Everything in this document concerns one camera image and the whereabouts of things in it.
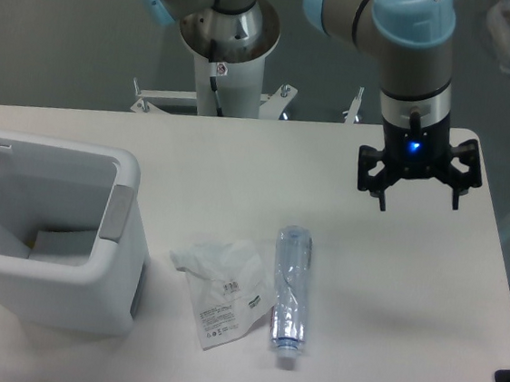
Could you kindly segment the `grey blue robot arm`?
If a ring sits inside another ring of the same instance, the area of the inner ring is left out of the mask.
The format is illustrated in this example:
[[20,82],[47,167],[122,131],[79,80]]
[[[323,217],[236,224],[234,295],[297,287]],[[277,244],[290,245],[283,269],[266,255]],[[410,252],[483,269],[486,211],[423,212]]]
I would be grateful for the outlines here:
[[[266,0],[142,0],[177,24],[195,66],[197,110],[261,117],[263,65],[280,39]],[[437,179],[458,200],[482,184],[478,143],[450,141],[454,0],[303,0],[308,21],[378,61],[384,147],[358,150],[358,189]]]

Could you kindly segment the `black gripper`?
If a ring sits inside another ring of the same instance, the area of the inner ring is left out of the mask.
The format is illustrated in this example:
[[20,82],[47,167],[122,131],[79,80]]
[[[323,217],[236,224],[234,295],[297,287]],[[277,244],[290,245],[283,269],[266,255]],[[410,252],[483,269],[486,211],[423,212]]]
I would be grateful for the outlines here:
[[385,149],[370,145],[358,149],[358,190],[367,191],[378,200],[380,211],[385,211],[386,190],[400,179],[437,177],[450,187],[451,207],[457,211],[461,196],[482,186],[483,179],[479,141],[473,138],[451,146],[450,119],[448,114],[435,124],[418,126],[418,132],[385,120]]

